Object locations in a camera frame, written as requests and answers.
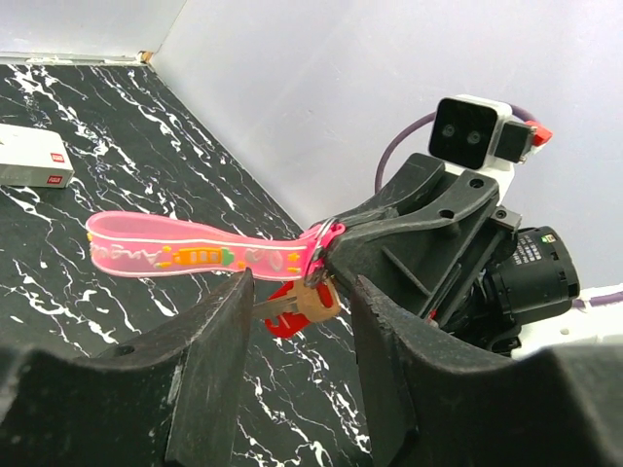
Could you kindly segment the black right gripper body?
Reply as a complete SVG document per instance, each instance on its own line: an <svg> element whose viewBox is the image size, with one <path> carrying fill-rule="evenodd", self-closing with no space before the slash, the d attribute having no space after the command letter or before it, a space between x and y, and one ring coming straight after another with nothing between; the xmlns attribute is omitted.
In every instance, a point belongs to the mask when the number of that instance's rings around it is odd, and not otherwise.
<svg viewBox="0 0 623 467"><path fill-rule="evenodd" d="M515 252L521 216L499 206L483 220L442 289L443 296L427 315L427 324L461 341L492 350L517 333L499 303L493 275Z"/></svg>

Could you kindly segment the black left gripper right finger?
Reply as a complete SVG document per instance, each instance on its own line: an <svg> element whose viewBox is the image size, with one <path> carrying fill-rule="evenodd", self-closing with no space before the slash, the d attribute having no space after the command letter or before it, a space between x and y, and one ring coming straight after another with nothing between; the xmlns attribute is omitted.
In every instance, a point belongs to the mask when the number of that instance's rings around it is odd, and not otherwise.
<svg viewBox="0 0 623 467"><path fill-rule="evenodd" d="M365 277L350 307L375 465L621 464L619 345L513 360L425 323Z"/></svg>

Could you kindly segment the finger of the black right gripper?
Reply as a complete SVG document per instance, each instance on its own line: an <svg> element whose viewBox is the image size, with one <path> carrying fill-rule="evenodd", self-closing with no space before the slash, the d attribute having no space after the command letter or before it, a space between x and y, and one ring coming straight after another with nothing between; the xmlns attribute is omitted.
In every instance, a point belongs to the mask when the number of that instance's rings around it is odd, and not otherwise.
<svg viewBox="0 0 623 467"><path fill-rule="evenodd" d="M351 294L366 278L417 316L452 313L501 242L491 216L498 184L480 174L437 174L392 197L382 218L352 220L325 265Z"/></svg>
<svg viewBox="0 0 623 467"><path fill-rule="evenodd" d="M336 218L346 227L354 227L413 212L425 204L444 173L442 161L415 153L377 193Z"/></svg>

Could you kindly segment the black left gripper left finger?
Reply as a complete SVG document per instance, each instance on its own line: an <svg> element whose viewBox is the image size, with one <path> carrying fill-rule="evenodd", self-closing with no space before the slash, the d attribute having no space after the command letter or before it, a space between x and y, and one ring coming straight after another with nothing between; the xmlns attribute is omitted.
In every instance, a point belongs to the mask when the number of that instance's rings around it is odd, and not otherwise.
<svg viewBox="0 0 623 467"><path fill-rule="evenodd" d="M95 357L1 350L5 466L227 466L236 436L254 280Z"/></svg>

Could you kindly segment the silver metal keyring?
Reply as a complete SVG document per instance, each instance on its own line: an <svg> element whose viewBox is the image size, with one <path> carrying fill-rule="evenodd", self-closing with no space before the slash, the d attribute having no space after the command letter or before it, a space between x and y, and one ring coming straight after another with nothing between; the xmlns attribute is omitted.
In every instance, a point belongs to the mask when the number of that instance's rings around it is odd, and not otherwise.
<svg viewBox="0 0 623 467"><path fill-rule="evenodd" d="M334 232L334 227L337 224L338 219L336 217L327 218L314 234L311 255L308 259L304 274L304 285L308 288L315 288L323 279L323 257L325 255L324 241Z"/></svg>

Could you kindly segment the silver key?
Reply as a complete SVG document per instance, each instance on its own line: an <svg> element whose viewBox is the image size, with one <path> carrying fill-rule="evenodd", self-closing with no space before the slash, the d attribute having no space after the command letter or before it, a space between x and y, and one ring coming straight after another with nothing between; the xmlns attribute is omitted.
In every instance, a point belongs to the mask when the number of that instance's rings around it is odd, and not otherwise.
<svg viewBox="0 0 623 467"><path fill-rule="evenodd" d="M285 313L302 315L311 323L323 322L333 318L341 311L341 304L335 286L330 280L308 288L303 280L288 282L288 288L252 308L252 315L260 319L273 319Z"/></svg>

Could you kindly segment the red key tag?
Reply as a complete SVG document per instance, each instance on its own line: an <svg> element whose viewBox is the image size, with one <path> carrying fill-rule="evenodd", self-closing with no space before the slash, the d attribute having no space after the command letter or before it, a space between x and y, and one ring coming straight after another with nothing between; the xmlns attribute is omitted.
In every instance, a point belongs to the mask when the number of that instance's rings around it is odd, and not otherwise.
<svg viewBox="0 0 623 467"><path fill-rule="evenodd" d="M289 281L265 302L268 306L259 317L275 337L289 339L313 323L327 321L341 310L338 293L329 279L315 288L303 280Z"/></svg>

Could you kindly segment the pink strap keychain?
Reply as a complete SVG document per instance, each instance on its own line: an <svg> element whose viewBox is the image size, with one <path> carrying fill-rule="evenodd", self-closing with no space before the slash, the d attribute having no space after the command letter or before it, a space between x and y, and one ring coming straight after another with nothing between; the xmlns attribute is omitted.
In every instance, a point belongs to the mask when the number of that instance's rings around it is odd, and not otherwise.
<svg viewBox="0 0 623 467"><path fill-rule="evenodd" d="M290 240L267 240L165 216L105 211L86 222L93 264L120 277L162 277L250 269L257 278L304 278L320 225ZM325 248L346 231L338 222Z"/></svg>

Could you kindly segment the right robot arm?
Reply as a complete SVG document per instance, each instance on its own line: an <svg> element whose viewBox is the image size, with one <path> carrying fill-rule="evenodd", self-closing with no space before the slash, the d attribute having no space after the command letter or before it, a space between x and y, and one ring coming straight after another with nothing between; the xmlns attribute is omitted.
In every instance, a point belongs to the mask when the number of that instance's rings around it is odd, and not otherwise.
<svg viewBox="0 0 623 467"><path fill-rule="evenodd" d="M621 343L621 294L582 294L561 237L523 227L500 194L490 176L414 154L339 216L327 272L344 291L364 276L428 324L498 354Z"/></svg>

